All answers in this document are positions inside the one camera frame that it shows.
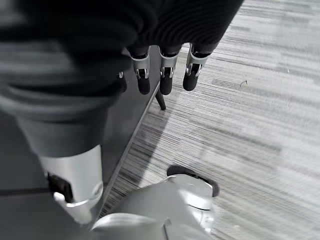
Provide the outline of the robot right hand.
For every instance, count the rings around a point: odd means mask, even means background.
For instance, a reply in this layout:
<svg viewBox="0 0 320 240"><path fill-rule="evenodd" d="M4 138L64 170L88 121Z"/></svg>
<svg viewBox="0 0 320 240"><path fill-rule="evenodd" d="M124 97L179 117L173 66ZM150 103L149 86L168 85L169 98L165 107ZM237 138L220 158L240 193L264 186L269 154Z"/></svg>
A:
<svg viewBox="0 0 320 240"><path fill-rule="evenodd" d="M38 156L54 200L79 224L103 195L101 146L120 74L156 45L218 45L240 0L3 0L0 108Z"/></svg>

